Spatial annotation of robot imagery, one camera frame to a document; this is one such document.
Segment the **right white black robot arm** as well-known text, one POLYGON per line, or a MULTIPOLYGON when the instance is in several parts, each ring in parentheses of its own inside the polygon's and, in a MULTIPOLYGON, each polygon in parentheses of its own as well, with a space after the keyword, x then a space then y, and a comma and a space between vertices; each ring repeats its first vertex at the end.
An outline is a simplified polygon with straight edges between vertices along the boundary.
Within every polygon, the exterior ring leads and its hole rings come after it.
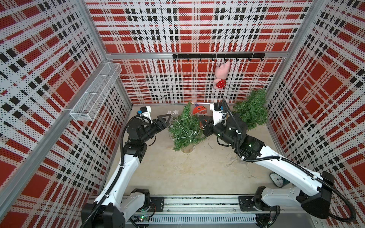
POLYGON ((247 124, 239 114, 233 114, 225 100, 213 103, 210 107, 212 116, 198 115, 205 136, 217 136, 242 161, 265 167, 294 185, 289 189, 259 187, 253 197, 257 210, 280 206, 301 207, 319 219, 333 218, 345 223, 356 221, 354 206, 335 188, 332 174, 311 171, 275 152, 263 141, 248 135, 247 124), (348 207, 349 217, 342 218, 330 212, 333 194, 348 207))

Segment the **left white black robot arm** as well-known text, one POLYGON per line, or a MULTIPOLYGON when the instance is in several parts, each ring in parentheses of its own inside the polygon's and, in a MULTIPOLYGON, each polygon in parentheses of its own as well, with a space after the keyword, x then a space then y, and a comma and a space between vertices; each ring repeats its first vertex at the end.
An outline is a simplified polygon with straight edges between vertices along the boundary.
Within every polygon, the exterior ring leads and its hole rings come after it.
POLYGON ((136 189, 127 199, 125 190, 147 150, 147 141, 168 128, 171 114, 151 118, 151 107, 144 106, 126 123, 122 134, 128 134, 121 142, 118 168, 93 203, 87 203, 81 212, 83 228, 123 228, 139 210, 151 207, 150 191, 136 189))

